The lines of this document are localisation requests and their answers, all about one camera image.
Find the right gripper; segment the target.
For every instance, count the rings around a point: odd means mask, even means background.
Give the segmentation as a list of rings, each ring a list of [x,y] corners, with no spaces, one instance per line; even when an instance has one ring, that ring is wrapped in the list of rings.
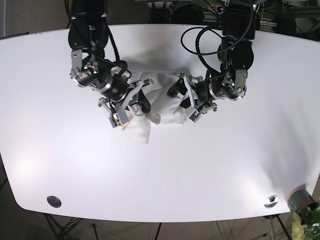
[[[124,107],[139,105],[143,113],[151,111],[151,104],[142,88],[152,85],[154,81],[151,78],[138,80],[131,83],[132,87],[129,88],[131,73],[124,60],[112,62],[97,57],[75,57],[71,61],[70,77],[78,87],[90,87],[111,102],[124,99]],[[113,128],[124,128],[133,118],[132,113],[128,109],[116,108],[109,100],[99,100],[98,107],[108,111],[108,119]]]

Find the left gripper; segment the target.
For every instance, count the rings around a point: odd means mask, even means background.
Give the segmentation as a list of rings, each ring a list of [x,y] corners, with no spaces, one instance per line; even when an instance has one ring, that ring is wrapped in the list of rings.
[[[247,92],[248,71],[246,69],[231,69],[219,76],[212,76],[210,72],[207,72],[203,81],[200,76],[189,75],[187,83],[190,84],[194,92],[197,83],[197,101],[190,100],[183,77],[179,74],[177,76],[179,80],[169,88],[167,95],[171,98],[175,98],[177,95],[182,96],[179,106],[187,108],[186,117],[193,123],[196,123],[208,111],[217,111],[217,100],[237,101],[242,99]]]

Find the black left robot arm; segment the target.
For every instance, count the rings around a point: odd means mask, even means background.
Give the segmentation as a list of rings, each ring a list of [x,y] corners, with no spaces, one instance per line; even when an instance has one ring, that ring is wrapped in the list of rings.
[[[217,100],[237,101],[247,92],[248,70],[253,65],[254,53],[252,41],[256,35],[257,12],[252,0],[226,0],[221,14],[219,35],[221,44],[216,55],[220,61],[220,70],[215,70],[204,59],[209,53],[200,51],[200,40],[204,33],[214,29],[201,27],[195,39],[195,51],[206,68],[205,76],[180,76],[168,91],[169,97],[181,94],[185,99],[180,106],[188,119],[196,122],[208,111],[216,111]]]

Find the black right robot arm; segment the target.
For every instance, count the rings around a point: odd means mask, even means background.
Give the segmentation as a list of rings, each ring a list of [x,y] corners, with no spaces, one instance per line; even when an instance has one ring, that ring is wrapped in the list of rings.
[[[98,106],[109,112],[109,121],[116,128],[129,121],[127,112],[133,106],[144,114],[151,112],[151,104],[142,89],[153,81],[131,80],[132,73],[127,62],[120,58],[108,25],[107,3],[106,0],[66,0],[64,7],[72,49],[70,77],[77,86],[102,95]]]

